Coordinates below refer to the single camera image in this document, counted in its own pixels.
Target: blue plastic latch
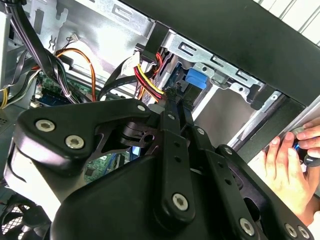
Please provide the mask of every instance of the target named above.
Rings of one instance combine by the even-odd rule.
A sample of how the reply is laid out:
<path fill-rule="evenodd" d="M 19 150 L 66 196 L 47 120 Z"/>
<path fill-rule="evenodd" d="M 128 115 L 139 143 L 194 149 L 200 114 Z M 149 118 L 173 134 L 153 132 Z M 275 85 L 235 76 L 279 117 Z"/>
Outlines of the blue plastic latch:
<path fill-rule="evenodd" d="M 185 77 L 185 81 L 200 89 L 205 89 L 207 87 L 207 78 L 206 75 L 191 68 Z"/>

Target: fan blade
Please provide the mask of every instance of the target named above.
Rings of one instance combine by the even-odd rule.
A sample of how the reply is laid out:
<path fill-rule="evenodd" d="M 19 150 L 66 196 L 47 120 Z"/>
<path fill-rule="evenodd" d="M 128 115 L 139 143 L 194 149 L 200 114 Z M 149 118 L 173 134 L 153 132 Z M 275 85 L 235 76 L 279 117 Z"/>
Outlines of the fan blade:
<path fill-rule="evenodd" d="M 35 231 L 27 231 L 24 233 L 21 240 L 42 240 L 42 236 L 38 236 Z"/>
<path fill-rule="evenodd" d="M 7 240 L 17 240 L 19 235 L 22 233 L 22 231 L 21 231 L 22 227 L 23 227 L 23 225 L 19 224 L 15 227 L 9 229 L 9 231 L 4 234 L 5 238 Z"/>
<path fill-rule="evenodd" d="M 9 212 L 5 215 L 2 225 L 8 224 L 11 220 L 22 217 L 23 214 L 21 212 Z"/>
<path fill-rule="evenodd" d="M 8 200 L 8 205 L 18 205 L 18 204 L 26 205 L 30 208 L 36 206 L 36 204 L 33 201 L 25 198 L 20 194 L 15 194 Z"/>

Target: black mount arm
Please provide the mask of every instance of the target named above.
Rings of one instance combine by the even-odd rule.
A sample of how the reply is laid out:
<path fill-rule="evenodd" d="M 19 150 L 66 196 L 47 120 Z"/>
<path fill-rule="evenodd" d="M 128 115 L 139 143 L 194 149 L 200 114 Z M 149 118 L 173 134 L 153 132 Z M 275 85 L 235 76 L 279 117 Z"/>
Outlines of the black mount arm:
<path fill-rule="evenodd" d="M 39 130 L 39 120 L 54 130 Z M 81 149 L 67 146 L 72 135 L 83 139 Z M 80 175 L 87 161 L 142 148 L 138 159 L 66 198 L 52 240 L 313 239 L 235 151 L 211 145 L 174 94 L 160 114 L 136 99 L 30 109 L 19 116 L 13 143 L 65 179 Z"/>

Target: hand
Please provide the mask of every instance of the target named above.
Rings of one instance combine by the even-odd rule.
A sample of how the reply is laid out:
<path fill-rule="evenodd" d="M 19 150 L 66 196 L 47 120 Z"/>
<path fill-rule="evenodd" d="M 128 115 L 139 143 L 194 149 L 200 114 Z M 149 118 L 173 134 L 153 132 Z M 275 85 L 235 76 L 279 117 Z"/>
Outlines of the hand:
<path fill-rule="evenodd" d="M 319 183 L 320 168 L 314 167 L 304 175 L 294 148 L 294 134 L 288 132 L 280 147 L 280 138 L 272 140 L 268 153 L 263 151 L 254 168 L 270 189 L 300 219 Z"/>
<path fill-rule="evenodd" d="M 308 155 L 320 158 L 320 117 L 303 125 L 304 131 L 296 135 L 301 149 L 308 150 Z"/>

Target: green circuit board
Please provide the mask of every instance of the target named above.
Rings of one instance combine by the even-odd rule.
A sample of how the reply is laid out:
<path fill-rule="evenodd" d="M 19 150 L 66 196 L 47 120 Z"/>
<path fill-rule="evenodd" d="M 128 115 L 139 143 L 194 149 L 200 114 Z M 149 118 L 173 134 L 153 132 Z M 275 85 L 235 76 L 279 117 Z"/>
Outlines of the green circuit board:
<path fill-rule="evenodd" d="M 71 84 L 74 88 L 78 89 L 82 94 L 86 95 L 86 94 L 92 94 L 92 89 L 90 87 L 86 87 L 84 85 L 81 85 L 79 83 L 76 83 L 74 81 L 69 81 L 68 83 Z M 61 87 L 55 83 L 54 81 L 52 81 L 50 78 L 44 76 L 42 78 L 42 84 L 41 86 L 44 89 L 50 90 L 56 94 L 60 94 L 61 93 Z"/>
<path fill-rule="evenodd" d="M 123 152 L 120 153 L 121 155 L 124 156 L 125 162 L 129 161 L 129 153 L 128 152 Z M 102 156 L 98 159 L 92 160 L 88 162 L 84 169 L 84 181 L 88 184 L 93 182 L 94 180 L 97 180 L 104 176 L 105 174 L 113 171 L 114 164 L 109 166 L 109 169 L 107 169 L 109 162 L 112 158 L 112 154 L 108 154 L 106 156 Z"/>

